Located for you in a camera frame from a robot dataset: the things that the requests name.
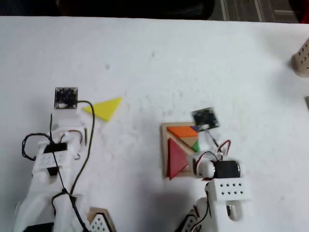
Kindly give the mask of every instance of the gray floor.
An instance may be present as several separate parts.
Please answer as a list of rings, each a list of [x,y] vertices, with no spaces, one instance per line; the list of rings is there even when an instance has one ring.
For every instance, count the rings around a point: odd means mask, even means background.
[[[216,0],[209,20],[298,23],[300,0]]]

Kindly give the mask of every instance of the small camera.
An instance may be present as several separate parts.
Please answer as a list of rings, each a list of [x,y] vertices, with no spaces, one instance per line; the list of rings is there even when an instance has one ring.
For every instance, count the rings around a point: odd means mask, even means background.
[[[77,109],[78,88],[56,87],[55,89],[55,109]]]

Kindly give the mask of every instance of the perforated cylinder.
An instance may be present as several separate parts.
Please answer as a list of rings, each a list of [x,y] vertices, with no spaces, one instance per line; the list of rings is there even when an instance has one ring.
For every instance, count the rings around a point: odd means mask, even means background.
[[[292,56],[292,66],[297,75],[309,77],[309,39]]]

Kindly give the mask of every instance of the wooden frame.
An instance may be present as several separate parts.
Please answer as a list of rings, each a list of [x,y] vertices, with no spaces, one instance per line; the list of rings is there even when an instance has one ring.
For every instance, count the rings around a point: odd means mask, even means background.
[[[161,145],[162,145],[162,158],[163,158],[163,176],[168,177],[168,164],[169,164],[169,145],[168,139],[172,138],[188,155],[194,154],[194,151],[189,148],[185,143],[176,138],[172,133],[168,132],[167,127],[181,127],[181,126],[194,126],[193,122],[164,122],[161,125]],[[194,176],[189,171],[188,166],[185,167],[177,176]]]

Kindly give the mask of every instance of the cable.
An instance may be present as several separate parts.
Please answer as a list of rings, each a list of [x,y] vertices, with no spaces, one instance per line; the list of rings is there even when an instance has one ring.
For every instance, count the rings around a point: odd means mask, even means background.
[[[49,121],[49,136],[53,140],[53,135],[52,135],[52,122],[53,122],[53,114],[50,114],[50,121]]]
[[[199,164],[200,160],[202,159],[202,157],[203,157],[205,154],[207,154],[207,153],[211,153],[211,154],[215,157],[216,161],[219,161],[218,158],[216,157],[216,155],[215,155],[213,152],[211,152],[211,151],[205,151],[205,152],[203,152],[203,154],[201,154],[201,155],[198,157],[198,159],[197,159],[197,163],[198,163],[198,164]]]
[[[68,132],[78,132],[78,133],[81,135],[80,144],[82,143],[82,141],[83,141],[83,133],[81,133],[79,130],[68,130]],[[60,140],[59,140],[60,143],[62,142],[62,139],[63,139],[63,137],[64,137],[65,135],[66,135],[66,134],[63,134],[63,135],[60,137]]]
[[[205,131],[206,131],[206,133],[210,136],[210,138],[212,139],[212,141],[214,142],[214,144],[216,145],[216,147],[218,147],[219,145],[218,145],[217,141],[216,141],[216,140],[214,139],[214,137],[211,135],[211,133],[209,132],[209,130],[206,129]]]
[[[24,140],[22,141],[22,156],[29,159],[29,160],[32,160],[32,161],[35,161],[36,157],[30,157],[26,154],[25,152],[25,146],[26,146],[26,142],[27,142],[27,139],[31,136],[44,136],[45,138],[47,138],[49,140],[49,142],[54,145],[55,142],[53,141],[52,139],[52,121],[53,121],[53,115],[51,114],[50,116],[50,124],[49,124],[49,136],[45,133],[31,133],[29,135],[27,135]],[[54,160],[55,160],[55,164],[56,164],[56,167],[57,167],[57,172],[59,174],[59,178],[60,178],[60,181],[61,181],[61,185],[63,187],[62,189],[62,192],[61,193],[58,193],[56,194],[55,196],[52,197],[51,201],[52,201],[52,207],[54,209],[54,214],[56,214],[56,208],[54,206],[54,199],[61,196],[61,195],[64,195],[64,194],[68,194],[69,195],[69,198],[70,198],[70,201],[71,201],[71,204],[72,204],[72,208],[76,214],[76,217],[79,221],[79,223],[81,224],[81,227],[83,228],[84,232],[89,232],[89,230],[87,229],[85,223],[83,222],[78,210],[77,210],[77,207],[76,207],[76,204],[75,204],[75,201],[74,201],[74,196],[72,196],[70,193],[68,193],[67,189],[64,187],[64,183],[63,183],[63,180],[62,180],[62,176],[61,176],[61,173],[60,173],[60,168],[59,168],[59,165],[58,165],[58,162],[57,162],[57,159],[55,157],[55,153],[54,151],[52,151],[52,154],[53,154],[53,157],[54,157]]]
[[[89,157],[90,157],[90,150],[91,150],[91,144],[92,144],[92,138],[93,138],[93,131],[94,131],[94,127],[95,127],[95,109],[93,108],[93,105],[89,102],[89,101],[78,101],[77,103],[88,103],[91,107],[91,111],[92,111],[92,128],[91,128],[91,134],[90,134],[90,141],[89,141],[89,147],[88,147],[88,154],[87,154],[87,157],[86,157],[86,160],[84,162],[84,164],[82,165],[82,168],[80,169],[79,173],[77,174],[75,180],[74,180],[74,183],[72,185],[72,188],[71,188],[71,191],[70,191],[70,194],[73,194],[74,192],[74,189],[75,189],[75,186],[76,186],[76,183],[78,181],[78,178],[80,177],[80,175],[82,174],[88,160],[89,160]]]
[[[203,220],[205,220],[205,218],[206,218],[208,212],[210,213],[210,205],[209,205],[208,192],[206,192],[206,195],[207,195],[207,208],[206,208],[206,213],[205,213],[204,217],[203,217],[200,221],[198,221],[196,224],[194,224],[194,226],[192,227],[192,229],[191,229],[190,232],[194,232],[194,230],[197,228],[197,226],[198,226],[199,224],[201,224]]]
[[[225,145],[225,144],[227,144],[228,143],[228,146],[227,146],[227,150],[226,150],[226,153],[225,153],[225,155],[227,156],[228,155],[228,151],[230,150],[230,146],[231,146],[231,140],[226,140],[226,141],[224,141],[219,147],[218,147],[218,149],[217,149],[217,152],[219,152],[219,150],[221,150],[221,148]]]
[[[52,122],[53,122],[53,114],[51,114],[51,116],[50,116],[49,134],[50,134],[50,138],[51,138],[51,140],[52,140],[52,142],[53,142],[53,144],[54,144],[54,141],[53,141],[53,139],[52,139],[52,126],[51,126],[51,125],[52,125]],[[55,206],[54,206],[54,199],[57,198],[57,197],[59,197],[59,196],[61,196],[61,195],[68,194],[68,196],[69,196],[69,198],[70,198],[70,201],[71,201],[71,204],[72,204],[72,208],[73,208],[73,210],[74,210],[74,212],[75,212],[75,214],[76,214],[76,217],[77,217],[79,223],[81,224],[81,226],[82,226],[82,228],[83,228],[84,231],[89,232],[89,230],[87,229],[85,223],[83,222],[83,220],[82,220],[82,218],[81,218],[81,216],[80,216],[80,214],[79,214],[79,212],[78,212],[78,210],[77,210],[77,207],[76,207],[76,204],[75,204],[75,201],[74,201],[74,196],[72,196],[71,194],[69,194],[68,191],[67,191],[67,189],[64,187],[64,184],[63,184],[63,181],[62,181],[62,176],[61,176],[60,169],[59,169],[59,165],[58,165],[57,159],[56,159],[56,157],[55,157],[55,153],[54,153],[54,151],[53,151],[52,153],[53,153],[53,157],[54,157],[54,160],[55,160],[55,163],[56,163],[56,167],[57,167],[57,169],[58,169],[58,174],[59,174],[59,177],[60,177],[60,180],[61,180],[61,184],[62,184],[62,187],[63,187],[62,192],[56,194],[56,195],[53,196],[52,199],[51,199],[51,201],[52,201],[52,206],[53,206],[53,209],[54,209],[54,214],[56,215],[56,208],[55,208]]]
[[[26,152],[25,152],[26,141],[27,141],[27,139],[28,139],[29,137],[32,137],[32,136],[44,136],[45,138],[47,138],[47,139],[49,140],[49,142],[50,142],[51,144],[54,144],[54,141],[52,140],[52,138],[51,138],[50,136],[48,136],[48,135],[45,134],[45,133],[31,133],[31,134],[27,135],[27,136],[24,138],[23,142],[21,143],[21,155],[22,155],[23,157],[25,157],[25,158],[31,160],[31,161],[35,161],[36,157],[33,157],[33,158],[32,158],[32,157],[29,157],[29,156],[26,154]]]

